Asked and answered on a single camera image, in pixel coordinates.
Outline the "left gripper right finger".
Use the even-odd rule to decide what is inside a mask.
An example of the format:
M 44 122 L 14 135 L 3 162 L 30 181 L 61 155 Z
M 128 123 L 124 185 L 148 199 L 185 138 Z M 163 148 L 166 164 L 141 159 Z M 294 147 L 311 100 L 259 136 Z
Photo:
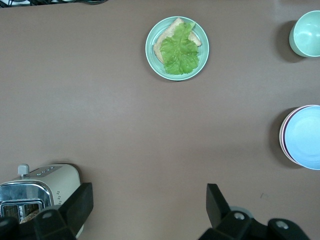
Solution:
M 217 184 L 206 187 L 206 212 L 211 223 L 198 240 L 267 240 L 267 226 L 243 210 L 232 210 Z

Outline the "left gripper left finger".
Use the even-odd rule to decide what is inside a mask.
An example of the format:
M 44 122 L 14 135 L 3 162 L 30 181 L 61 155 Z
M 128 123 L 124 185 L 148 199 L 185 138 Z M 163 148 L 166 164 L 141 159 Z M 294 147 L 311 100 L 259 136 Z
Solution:
M 93 207 L 93 185 L 82 183 L 62 205 L 46 208 L 33 219 L 36 239 L 77 240 Z

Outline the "beige and chrome toaster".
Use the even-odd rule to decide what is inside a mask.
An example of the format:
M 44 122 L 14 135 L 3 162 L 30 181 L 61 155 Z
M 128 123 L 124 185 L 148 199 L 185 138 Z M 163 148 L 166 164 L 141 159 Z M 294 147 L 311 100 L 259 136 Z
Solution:
M 62 205 L 81 185 L 78 170 L 66 163 L 18 166 L 18 177 L 0 184 L 0 217 L 20 221 L 29 213 Z

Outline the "toast inside toaster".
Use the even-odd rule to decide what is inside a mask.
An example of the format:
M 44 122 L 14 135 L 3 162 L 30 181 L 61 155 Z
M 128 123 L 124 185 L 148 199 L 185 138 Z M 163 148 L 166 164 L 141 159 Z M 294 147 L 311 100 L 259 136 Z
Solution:
M 32 220 L 33 218 L 36 217 L 36 215 L 37 215 L 39 212 L 40 212 L 40 211 L 39 211 L 38 209 L 32 211 L 31 213 L 29 213 L 26 217 L 24 217 L 24 218 L 20 221 L 20 224 L 24 224 L 24 223 Z

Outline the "green plate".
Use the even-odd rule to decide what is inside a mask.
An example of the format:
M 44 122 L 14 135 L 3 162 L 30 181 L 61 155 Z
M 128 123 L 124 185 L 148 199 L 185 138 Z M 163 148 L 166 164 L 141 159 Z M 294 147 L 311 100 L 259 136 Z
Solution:
M 160 39 L 161 35 L 177 20 L 180 19 L 185 23 L 193 23 L 194 20 L 185 16 L 170 16 L 161 21 L 159 21 L 154 27 L 149 31 L 146 42 L 145 42 L 145 56 L 149 66 L 152 70 L 160 77 L 170 80 L 170 81 L 185 81 L 195 77 L 199 72 L 205 67 L 207 60 L 209 58 L 210 46 L 209 40 L 204 29 L 195 23 L 191 35 L 198 39 L 201 44 L 198 46 L 198 66 L 192 70 L 190 73 L 184 74 L 170 74 L 165 71 L 164 65 L 156 56 L 154 51 L 154 46 Z

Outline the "green lettuce leaf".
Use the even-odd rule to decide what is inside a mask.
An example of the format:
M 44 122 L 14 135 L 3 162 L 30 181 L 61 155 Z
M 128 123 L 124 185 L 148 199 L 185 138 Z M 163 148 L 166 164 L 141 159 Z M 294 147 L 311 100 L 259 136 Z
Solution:
M 175 27 L 172 36 L 162 41 L 160 53 L 166 73 L 189 74 L 198 67 L 198 46 L 189 39 L 195 25 L 195 22 L 182 22 Z

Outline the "brown bread slice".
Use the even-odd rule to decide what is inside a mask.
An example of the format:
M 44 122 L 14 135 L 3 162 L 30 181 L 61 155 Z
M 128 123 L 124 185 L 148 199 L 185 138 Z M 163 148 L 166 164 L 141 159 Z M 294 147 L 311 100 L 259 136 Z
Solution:
M 185 22 L 177 17 L 157 38 L 153 51 L 162 64 L 167 64 L 182 57 L 196 55 L 201 40 L 194 34 L 195 22 Z

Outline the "green deep bowl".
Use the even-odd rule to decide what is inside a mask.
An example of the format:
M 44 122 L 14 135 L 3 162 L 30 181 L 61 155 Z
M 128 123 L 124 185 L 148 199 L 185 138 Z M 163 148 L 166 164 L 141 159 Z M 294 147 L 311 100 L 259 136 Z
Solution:
M 320 10 L 302 15 L 289 33 L 289 45 L 299 56 L 320 57 Z

